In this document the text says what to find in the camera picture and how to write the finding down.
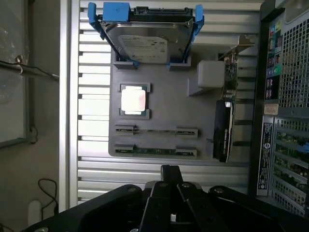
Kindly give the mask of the grey parts rack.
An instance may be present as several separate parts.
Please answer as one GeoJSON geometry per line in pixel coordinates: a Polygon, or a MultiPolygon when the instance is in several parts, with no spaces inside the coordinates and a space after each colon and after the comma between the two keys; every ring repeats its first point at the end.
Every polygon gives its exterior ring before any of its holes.
{"type": "Polygon", "coordinates": [[[134,69],[131,62],[115,62],[112,65],[109,119],[110,155],[132,158],[216,159],[213,157],[212,141],[216,102],[221,97],[222,88],[199,88],[197,86],[197,66],[142,64],[134,69]],[[142,115],[126,115],[121,110],[121,91],[125,86],[141,86],[146,91],[146,110],[142,115]],[[116,132],[116,128],[198,129],[198,135],[156,132],[126,133],[116,132]],[[134,146],[196,149],[197,155],[143,155],[115,152],[115,149],[120,147],[134,146]]]}

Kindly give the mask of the green RAM stick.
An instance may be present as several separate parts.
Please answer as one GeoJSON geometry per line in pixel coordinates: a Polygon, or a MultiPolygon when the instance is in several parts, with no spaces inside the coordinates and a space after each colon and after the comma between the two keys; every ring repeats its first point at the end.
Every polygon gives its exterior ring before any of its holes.
{"type": "Polygon", "coordinates": [[[184,149],[184,148],[142,148],[142,147],[120,147],[115,149],[116,153],[122,154],[143,154],[143,155],[172,155],[172,156],[196,156],[196,149],[184,149]]]}
{"type": "Polygon", "coordinates": [[[189,135],[196,136],[198,135],[198,129],[185,129],[180,128],[177,130],[153,130],[153,129],[138,129],[138,128],[116,128],[116,132],[126,132],[126,133],[140,133],[140,132],[156,132],[156,133],[171,133],[176,135],[189,135]]]}

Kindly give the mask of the silver hard disk drive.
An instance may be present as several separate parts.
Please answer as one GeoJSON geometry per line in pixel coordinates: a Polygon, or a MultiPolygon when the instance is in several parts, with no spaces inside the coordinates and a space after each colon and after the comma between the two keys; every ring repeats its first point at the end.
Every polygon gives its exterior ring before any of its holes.
{"type": "Polygon", "coordinates": [[[148,64],[182,63],[193,35],[193,9],[135,7],[123,22],[102,21],[120,60],[148,64]]]}

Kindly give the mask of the blue disk caddy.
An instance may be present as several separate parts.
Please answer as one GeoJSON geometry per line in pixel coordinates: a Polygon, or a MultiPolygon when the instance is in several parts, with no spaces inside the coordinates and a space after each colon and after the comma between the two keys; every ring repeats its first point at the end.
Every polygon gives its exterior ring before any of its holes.
{"type": "MultiPolygon", "coordinates": [[[[133,10],[133,8],[130,7],[130,4],[128,2],[104,2],[102,14],[97,14],[96,4],[93,2],[90,2],[88,4],[87,16],[88,16],[88,21],[89,21],[90,26],[99,33],[101,39],[106,40],[108,44],[111,46],[111,42],[107,40],[107,36],[104,30],[102,29],[102,26],[101,26],[102,21],[107,21],[107,22],[127,21],[128,12],[130,10],[133,10]]],[[[194,21],[194,29],[193,29],[193,35],[191,37],[189,51],[190,51],[192,43],[194,42],[195,37],[199,34],[202,27],[204,26],[205,19],[203,15],[202,5],[197,5],[193,9],[193,16],[195,18],[195,21],[194,21]]],[[[131,61],[131,60],[127,60],[127,61],[120,60],[116,53],[115,53],[115,59],[116,61],[120,61],[120,62],[132,62],[135,68],[141,64],[139,62],[131,61]]]]}

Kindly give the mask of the grey case label sticker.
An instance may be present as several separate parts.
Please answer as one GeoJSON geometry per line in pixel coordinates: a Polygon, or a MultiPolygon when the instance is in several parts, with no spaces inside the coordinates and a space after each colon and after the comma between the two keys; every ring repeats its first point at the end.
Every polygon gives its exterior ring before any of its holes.
{"type": "Polygon", "coordinates": [[[257,196],[268,195],[273,131],[274,131],[274,117],[263,116],[257,191],[256,191],[257,196]]]}

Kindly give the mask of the white floor device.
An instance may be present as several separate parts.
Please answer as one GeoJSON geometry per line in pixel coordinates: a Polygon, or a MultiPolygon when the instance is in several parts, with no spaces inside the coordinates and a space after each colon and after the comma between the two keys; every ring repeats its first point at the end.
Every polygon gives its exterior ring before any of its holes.
{"type": "Polygon", "coordinates": [[[42,203],[39,200],[33,200],[28,204],[28,226],[34,225],[41,221],[42,203]]]}

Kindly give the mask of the black graphics card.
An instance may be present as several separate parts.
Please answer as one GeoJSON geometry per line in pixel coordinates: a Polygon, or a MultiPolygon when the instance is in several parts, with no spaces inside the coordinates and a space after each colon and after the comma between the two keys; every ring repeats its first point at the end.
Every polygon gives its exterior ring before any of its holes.
{"type": "Polygon", "coordinates": [[[219,60],[225,64],[225,75],[221,97],[216,102],[212,142],[213,157],[220,162],[228,162],[232,148],[239,53],[253,46],[255,46],[255,36],[240,35],[238,44],[219,56],[219,60]]]}

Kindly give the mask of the white plastic block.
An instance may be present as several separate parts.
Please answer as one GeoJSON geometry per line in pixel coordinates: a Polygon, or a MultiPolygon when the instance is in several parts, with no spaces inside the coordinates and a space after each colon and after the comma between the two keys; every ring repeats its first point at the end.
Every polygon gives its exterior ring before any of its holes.
{"type": "Polygon", "coordinates": [[[225,82],[223,61],[202,60],[197,66],[197,86],[202,89],[222,88],[225,82]]]}

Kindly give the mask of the black PC case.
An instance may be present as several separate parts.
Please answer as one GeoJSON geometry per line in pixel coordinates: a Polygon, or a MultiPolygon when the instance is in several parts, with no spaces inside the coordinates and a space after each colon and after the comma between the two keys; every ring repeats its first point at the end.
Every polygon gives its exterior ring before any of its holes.
{"type": "Polygon", "coordinates": [[[264,0],[248,193],[309,219],[309,0],[264,0]],[[263,116],[274,117],[267,196],[257,196],[263,116]]]}

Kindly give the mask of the silver CPU chip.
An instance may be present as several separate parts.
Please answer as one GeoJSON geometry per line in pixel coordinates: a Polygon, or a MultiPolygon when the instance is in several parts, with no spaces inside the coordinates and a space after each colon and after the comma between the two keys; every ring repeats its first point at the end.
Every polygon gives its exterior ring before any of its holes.
{"type": "Polygon", "coordinates": [[[146,110],[146,91],[141,86],[125,86],[121,91],[121,110],[126,115],[142,115],[146,110]]]}

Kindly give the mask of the glass side desk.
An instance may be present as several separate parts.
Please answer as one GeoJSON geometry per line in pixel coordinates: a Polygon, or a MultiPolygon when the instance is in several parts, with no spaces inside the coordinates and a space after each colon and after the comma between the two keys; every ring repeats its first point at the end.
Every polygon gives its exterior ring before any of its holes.
{"type": "Polygon", "coordinates": [[[59,81],[29,64],[28,0],[0,0],[0,148],[29,140],[31,78],[59,81]]]}

